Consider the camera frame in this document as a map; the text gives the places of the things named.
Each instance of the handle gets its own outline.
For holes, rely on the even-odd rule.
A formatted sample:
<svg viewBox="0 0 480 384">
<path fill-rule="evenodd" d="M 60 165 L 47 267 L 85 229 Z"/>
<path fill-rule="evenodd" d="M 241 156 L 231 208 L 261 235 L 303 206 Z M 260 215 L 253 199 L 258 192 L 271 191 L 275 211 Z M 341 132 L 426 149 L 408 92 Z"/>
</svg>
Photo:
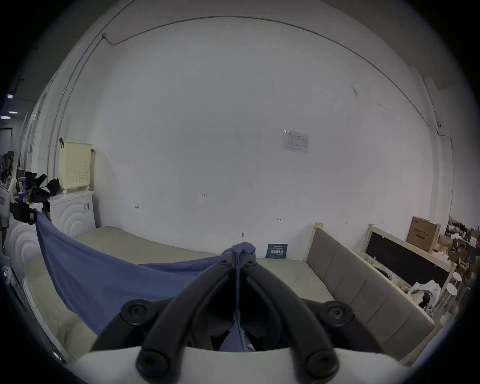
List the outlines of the handle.
<svg viewBox="0 0 480 384">
<path fill-rule="evenodd" d="M 359 352 L 384 353 L 381 345 L 353 314 L 352 309 L 339 301 L 318 303 L 303 299 L 312 313 L 325 326 L 336 348 Z"/>
<path fill-rule="evenodd" d="M 339 369 L 338 357 L 312 311 L 283 281 L 257 264 L 253 257 L 244 257 L 241 270 L 247 283 L 257 290 L 261 288 L 283 319 L 295 351 L 297 374 L 301 381 L 326 383 L 331 380 Z"/>
<path fill-rule="evenodd" d="M 231 259 L 220 260 L 175 297 L 155 321 L 136 363 L 138 372 L 149 383 L 175 380 L 185 333 L 192 319 L 210 292 L 225 285 L 233 271 Z"/>
</svg>

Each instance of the framed sign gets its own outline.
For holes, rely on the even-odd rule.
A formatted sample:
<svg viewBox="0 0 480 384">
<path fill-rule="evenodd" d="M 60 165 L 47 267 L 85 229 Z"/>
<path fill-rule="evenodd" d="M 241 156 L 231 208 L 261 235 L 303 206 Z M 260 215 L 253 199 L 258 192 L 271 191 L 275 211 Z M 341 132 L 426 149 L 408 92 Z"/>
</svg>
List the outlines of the framed sign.
<svg viewBox="0 0 480 384">
<path fill-rule="evenodd" d="M 288 244 L 268 244 L 267 259 L 286 259 Z"/>
</svg>

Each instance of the blue cloth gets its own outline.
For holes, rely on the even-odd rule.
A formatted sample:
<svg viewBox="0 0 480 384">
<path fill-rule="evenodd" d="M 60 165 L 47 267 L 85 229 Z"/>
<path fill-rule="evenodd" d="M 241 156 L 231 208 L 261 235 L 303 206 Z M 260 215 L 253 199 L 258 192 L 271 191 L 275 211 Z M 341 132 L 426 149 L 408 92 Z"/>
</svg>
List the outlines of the blue cloth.
<svg viewBox="0 0 480 384">
<path fill-rule="evenodd" d="M 250 243 L 243 242 L 235 245 L 234 247 L 227 249 L 222 253 L 223 255 L 232 254 L 232 259 L 235 259 L 235 266 L 240 265 L 241 258 L 245 254 L 251 254 L 254 258 L 255 247 Z M 245 342 L 245 332 L 240 327 L 240 269 L 236 268 L 237 281 L 235 287 L 235 322 L 230 328 L 230 333 L 225 338 L 224 342 L 220 346 L 220 352 L 250 352 Z"/>
<path fill-rule="evenodd" d="M 75 241 L 38 212 L 36 230 L 55 290 L 67 308 L 97 335 L 126 302 L 133 299 L 159 301 L 172 298 L 222 257 L 136 265 Z M 255 247 L 242 243 L 222 255 L 229 252 L 239 260 L 242 253 L 255 256 Z"/>
</svg>

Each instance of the mattress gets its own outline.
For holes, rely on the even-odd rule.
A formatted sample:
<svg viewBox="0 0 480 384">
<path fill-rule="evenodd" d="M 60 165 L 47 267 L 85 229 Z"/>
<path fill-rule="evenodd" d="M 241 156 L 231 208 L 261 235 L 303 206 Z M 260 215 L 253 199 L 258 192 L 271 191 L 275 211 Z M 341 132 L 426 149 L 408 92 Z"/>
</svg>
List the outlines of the mattress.
<svg viewBox="0 0 480 384">
<path fill-rule="evenodd" d="M 76 240 L 134 264 L 176 263 L 217 256 L 155 243 L 112 227 L 99 228 Z M 304 262 L 259 258 L 258 263 L 301 298 L 318 302 L 334 300 L 325 284 Z M 77 360 L 90 351 L 97 336 L 58 296 L 43 258 L 34 259 L 27 266 L 24 289 L 40 325 L 67 360 Z"/>
</svg>

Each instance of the white cabinet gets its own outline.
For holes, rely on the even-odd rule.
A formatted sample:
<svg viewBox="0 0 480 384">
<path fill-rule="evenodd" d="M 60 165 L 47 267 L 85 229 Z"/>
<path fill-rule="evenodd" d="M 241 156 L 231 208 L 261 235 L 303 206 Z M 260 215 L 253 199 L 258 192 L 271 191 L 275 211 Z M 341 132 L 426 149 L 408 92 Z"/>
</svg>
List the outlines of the white cabinet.
<svg viewBox="0 0 480 384">
<path fill-rule="evenodd" d="M 94 230 L 93 194 L 93 191 L 80 191 L 52 197 L 49 201 L 53 225 L 70 237 L 85 235 Z M 33 204 L 31 207 L 41 211 L 43 205 Z M 10 218 L 5 248 L 20 282 L 25 277 L 25 266 L 30 260 L 42 257 L 35 225 L 21 223 L 13 217 Z"/>
<path fill-rule="evenodd" d="M 50 200 L 50 217 L 60 231 L 70 237 L 86 235 L 95 229 L 93 192 L 57 195 Z"/>
</svg>

